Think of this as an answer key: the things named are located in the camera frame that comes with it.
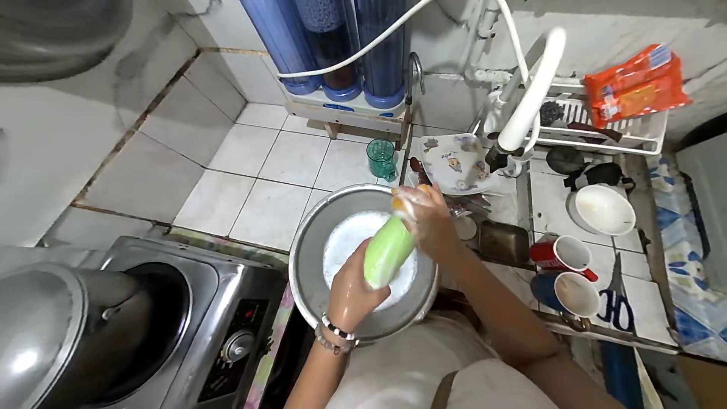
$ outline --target orange plastic package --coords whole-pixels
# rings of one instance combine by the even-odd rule
[[[663,44],[652,44],[627,62],[583,78],[593,126],[629,116],[684,106],[681,60]]]

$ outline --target blue patterned cloth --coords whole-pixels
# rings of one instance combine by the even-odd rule
[[[648,156],[656,200],[656,222],[674,300],[677,330],[686,352],[727,361],[727,295],[704,280],[702,240],[686,184],[675,160]]]

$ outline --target stove knob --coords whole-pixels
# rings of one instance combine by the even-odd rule
[[[247,356],[252,350],[255,337],[250,331],[238,331],[222,346],[222,360],[225,362],[237,362]]]

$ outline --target dish rack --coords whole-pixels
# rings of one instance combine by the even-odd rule
[[[537,143],[542,145],[567,145],[583,151],[597,151],[604,154],[627,153],[656,155],[662,151],[664,133],[667,129],[669,111],[634,116],[617,122],[609,122],[607,129],[623,134],[619,142],[599,132],[571,130],[566,124],[581,122],[592,125],[585,87],[577,84],[556,84],[550,86],[545,101],[555,101],[565,108],[562,120],[556,125],[540,127]]]

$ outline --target stove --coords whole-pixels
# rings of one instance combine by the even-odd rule
[[[216,409],[244,403],[266,353],[286,277],[175,242],[120,237],[101,270],[136,277],[154,300],[129,367],[85,408]]]

